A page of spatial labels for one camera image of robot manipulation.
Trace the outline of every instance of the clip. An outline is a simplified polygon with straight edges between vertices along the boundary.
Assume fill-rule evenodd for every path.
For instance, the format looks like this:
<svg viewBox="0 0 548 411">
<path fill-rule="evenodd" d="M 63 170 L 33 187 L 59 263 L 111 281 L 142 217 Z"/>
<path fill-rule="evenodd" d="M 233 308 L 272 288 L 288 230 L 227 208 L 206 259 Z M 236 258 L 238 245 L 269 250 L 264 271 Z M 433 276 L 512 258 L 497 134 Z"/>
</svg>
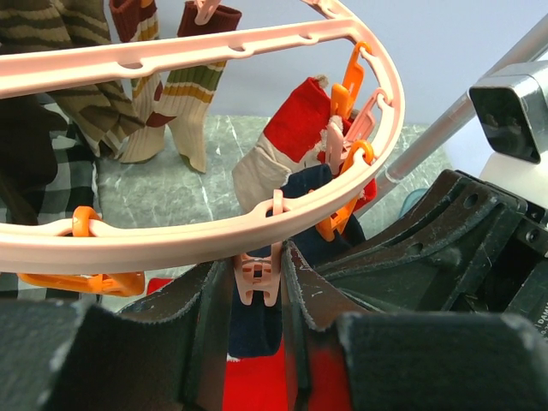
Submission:
<svg viewBox="0 0 548 411">
<path fill-rule="evenodd" d="M 366 71 L 358 64 L 360 50 L 364 47 L 371 54 L 371 46 L 365 41 L 358 43 L 348 62 L 346 73 L 342 84 L 334 84 L 331 88 L 331 115 L 341 116 L 347 120 L 350 117 L 354 103 L 358 98 L 361 83 L 366 75 Z"/>
<path fill-rule="evenodd" d="M 204 26 L 207 24 L 220 3 L 221 0 L 194 0 L 196 9 L 198 9 L 198 14 L 194 19 L 194 23 L 198 26 Z"/>
<path fill-rule="evenodd" d="M 350 147 L 350 151 L 348 152 L 348 156 L 346 157 L 346 160 L 344 161 L 344 165 L 342 166 L 341 174 L 344 173 L 346 170 L 348 170 L 352 165 L 354 164 L 354 155 L 358 150 L 363 150 L 363 158 L 366 161 L 366 163 L 371 164 L 374 160 L 374 153 L 373 148 L 371 144 L 364 140 L 357 140 L 355 141 L 352 146 Z M 356 203 L 358 202 L 359 196 L 355 196 L 353 199 L 351 199 L 347 205 L 345 205 L 343 208 L 339 209 L 338 211 L 335 211 L 335 213 L 320 221 L 316 224 L 316 230 L 320 233 L 320 235 L 324 238 L 326 241 L 333 241 L 335 240 L 335 231 L 338 231 L 339 234 L 342 234 L 344 231 L 344 228 L 346 227 L 346 224 L 350 217 L 352 216 L 352 213 L 354 212 L 354 207 L 356 206 Z"/>
<path fill-rule="evenodd" d="M 90 237 L 89 220 L 101 220 L 101 217 L 91 207 L 80 206 L 74 210 L 72 217 L 72 235 L 74 237 Z M 64 289 L 77 293 L 115 295 L 130 297 L 141 295 L 145 291 L 145 273 L 124 272 L 119 274 L 96 274 L 90 277 L 17 274 L 21 281 L 38 287 Z"/>
<path fill-rule="evenodd" d="M 283 213 L 283 192 L 274 190 L 272 197 L 272 215 Z M 262 291 L 265 305 L 273 307 L 276 304 L 277 292 L 280 288 L 280 275 L 282 270 L 282 242 L 271 245 L 270 257 L 257 258 L 246 253 L 234 257 L 234 273 L 236 287 L 240 294 L 241 302 L 249 306 L 253 300 L 254 291 Z"/>
<path fill-rule="evenodd" d="M 376 119 L 372 113 L 373 106 L 377 103 L 378 96 L 382 95 L 387 100 L 386 91 L 382 88 L 375 90 L 367 100 L 366 105 L 361 109 L 360 114 L 354 119 L 350 130 L 346 133 L 344 140 L 353 143 L 357 140 L 365 140 L 375 128 Z"/>
<path fill-rule="evenodd" d="M 337 123 L 333 121 L 333 117 L 327 124 L 325 131 L 327 133 L 325 138 L 325 163 L 329 165 L 331 174 L 336 176 L 341 167 L 341 163 L 344 161 L 342 155 L 345 139 L 343 131 Z"/>
</svg>

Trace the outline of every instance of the plaid fabric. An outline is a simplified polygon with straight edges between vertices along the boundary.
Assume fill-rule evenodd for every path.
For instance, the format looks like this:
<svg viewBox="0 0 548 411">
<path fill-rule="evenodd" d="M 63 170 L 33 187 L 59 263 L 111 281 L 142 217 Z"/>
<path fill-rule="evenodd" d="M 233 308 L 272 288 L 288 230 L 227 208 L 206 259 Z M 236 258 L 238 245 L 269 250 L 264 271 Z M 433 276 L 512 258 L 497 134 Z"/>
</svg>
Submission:
<svg viewBox="0 0 548 411">
<path fill-rule="evenodd" d="M 25 195 L 25 199 L 36 211 L 39 223 L 47 224 L 58 219 L 71 218 L 76 207 L 83 205 L 92 206 L 100 212 L 95 156 L 87 146 L 84 135 L 71 122 L 66 134 L 52 134 L 51 138 L 57 158 L 57 176 L 51 184 Z M 0 223 L 10 221 L 10 212 L 0 200 Z M 0 298 L 99 300 L 96 295 L 34 287 L 20 281 L 11 273 L 0 274 Z"/>
</svg>

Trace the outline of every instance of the pink clothespin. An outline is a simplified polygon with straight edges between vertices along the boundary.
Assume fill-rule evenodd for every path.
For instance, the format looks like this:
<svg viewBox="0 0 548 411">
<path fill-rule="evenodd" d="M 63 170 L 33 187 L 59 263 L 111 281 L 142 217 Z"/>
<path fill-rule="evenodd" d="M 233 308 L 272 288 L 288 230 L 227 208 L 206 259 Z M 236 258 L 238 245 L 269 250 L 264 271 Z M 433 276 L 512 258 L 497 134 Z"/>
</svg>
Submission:
<svg viewBox="0 0 548 411">
<path fill-rule="evenodd" d="M 373 106 L 377 103 L 378 95 L 382 94 L 385 99 L 388 99 L 386 92 L 382 88 L 378 88 L 373 92 L 367 100 L 366 105 L 360 111 L 360 114 L 352 122 L 350 130 L 347 132 L 344 140 L 352 145 L 357 140 L 367 140 L 371 132 L 375 128 L 376 119 L 372 113 Z"/>
<path fill-rule="evenodd" d="M 283 192 L 274 190 L 272 198 L 272 215 L 283 213 Z M 240 300 L 246 306 L 251 305 L 254 291 L 262 291 L 265 305 L 276 304 L 277 292 L 280 289 L 282 271 L 282 242 L 271 245 L 271 255 L 266 258 L 252 257 L 246 253 L 234 257 L 234 273 Z"/>
<path fill-rule="evenodd" d="M 337 120 L 337 116 L 333 116 L 325 131 L 325 163 L 329 165 L 332 175 L 337 175 L 341 164 L 343 163 L 342 155 L 344 149 L 344 136 L 342 122 Z"/>
<path fill-rule="evenodd" d="M 194 0 L 194 3 L 198 9 L 198 14 L 194 19 L 194 23 L 198 26 L 203 26 L 211 19 L 211 16 L 215 13 L 215 10 L 217 10 L 221 0 Z"/>
<path fill-rule="evenodd" d="M 334 176 L 339 173 L 341 164 L 346 160 L 352 144 L 357 140 L 367 140 L 375 128 L 376 119 L 372 109 L 377 103 L 379 94 L 387 98 L 386 92 L 382 88 L 375 90 L 360 114 L 352 122 L 346 135 L 343 135 L 342 124 L 337 123 L 337 116 L 333 116 L 327 124 L 325 162 L 329 165 Z"/>
</svg>

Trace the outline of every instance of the marble countertop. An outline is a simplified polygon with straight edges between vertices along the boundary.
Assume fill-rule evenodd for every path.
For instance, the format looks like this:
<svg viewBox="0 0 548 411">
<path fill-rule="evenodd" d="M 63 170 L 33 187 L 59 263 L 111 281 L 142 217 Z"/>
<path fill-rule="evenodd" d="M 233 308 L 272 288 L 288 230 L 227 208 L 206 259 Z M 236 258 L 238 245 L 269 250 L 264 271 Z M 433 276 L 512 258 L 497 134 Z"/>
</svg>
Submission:
<svg viewBox="0 0 548 411">
<path fill-rule="evenodd" d="M 144 164 L 98 162 L 99 200 L 105 222 L 119 228 L 149 228 L 203 223 L 242 214 L 232 183 L 232 169 L 251 149 L 267 117 L 209 116 L 205 123 L 208 167 L 205 174 L 189 168 L 175 149 L 169 128 L 166 147 Z M 426 126 L 404 126 L 389 162 L 405 150 Z M 360 218 L 367 237 L 396 221 L 402 203 L 417 188 L 427 188 L 450 164 L 442 150 L 433 153 L 404 182 Z M 148 271 L 147 278 L 178 277 L 189 267 Z M 132 299 L 105 297 L 113 311 Z"/>
</svg>

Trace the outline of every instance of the red fabric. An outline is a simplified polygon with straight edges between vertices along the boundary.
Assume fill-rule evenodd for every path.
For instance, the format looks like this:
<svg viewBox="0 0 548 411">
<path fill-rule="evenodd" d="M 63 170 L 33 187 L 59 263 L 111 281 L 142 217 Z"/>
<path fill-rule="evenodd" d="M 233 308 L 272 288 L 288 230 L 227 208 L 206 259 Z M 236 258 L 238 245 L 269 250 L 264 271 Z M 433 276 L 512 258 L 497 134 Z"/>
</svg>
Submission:
<svg viewBox="0 0 548 411">
<path fill-rule="evenodd" d="M 266 124 L 263 134 L 278 151 L 299 163 L 321 141 L 320 132 L 331 117 L 331 99 L 319 81 L 308 77 Z M 344 133 L 350 122 L 343 124 Z"/>
<path fill-rule="evenodd" d="M 152 278 L 149 295 L 173 281 Z M 308 409 L 314 411 L 350 411 L 348 380 L 342 354 L 317 350 L 310 358 L 314 376 Z M 227 361 L 224 377 L 223 411 L 285 411 L 288 409 L 283 341 L 270 357 Z"/>
<path fill-rule="evenodd" d="M 287 409 L 283 342 L 273 356 L 227 362 L 223 411 Z"/>
</svg>

